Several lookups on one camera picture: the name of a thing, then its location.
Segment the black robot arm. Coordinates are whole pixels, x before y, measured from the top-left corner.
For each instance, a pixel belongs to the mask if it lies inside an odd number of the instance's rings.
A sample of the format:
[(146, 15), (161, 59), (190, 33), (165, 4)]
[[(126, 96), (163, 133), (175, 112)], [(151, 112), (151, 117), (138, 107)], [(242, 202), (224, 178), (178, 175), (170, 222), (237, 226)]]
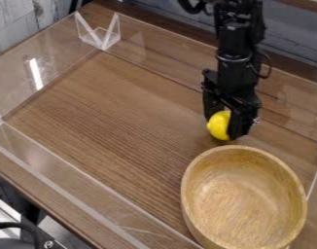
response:
[(249, 134), (258, 121), (256, 86), (269, 77), (261, 65), (270, 58), (258, 44), (265, 38), (262, 0), (178, 0), (183, 10), (214, 17), (217, 68), (203, 71), (203, 115), (210, 135), (222, 141)]

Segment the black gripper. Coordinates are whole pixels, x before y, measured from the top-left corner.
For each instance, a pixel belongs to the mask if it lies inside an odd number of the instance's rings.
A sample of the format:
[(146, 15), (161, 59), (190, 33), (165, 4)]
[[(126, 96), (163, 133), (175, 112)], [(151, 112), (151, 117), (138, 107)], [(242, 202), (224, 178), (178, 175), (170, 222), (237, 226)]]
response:
[(232, 110), (228, 126), (228, 134), (232, 140), (249, 134), (254, 121), (258, 118), (257, 111), (262, 107), (254, 86), (237, 84), (230, 86), (218, 80), (214, 70), (203, 70), (203, 116), (210, 120), (212, 116), (225, 108)]

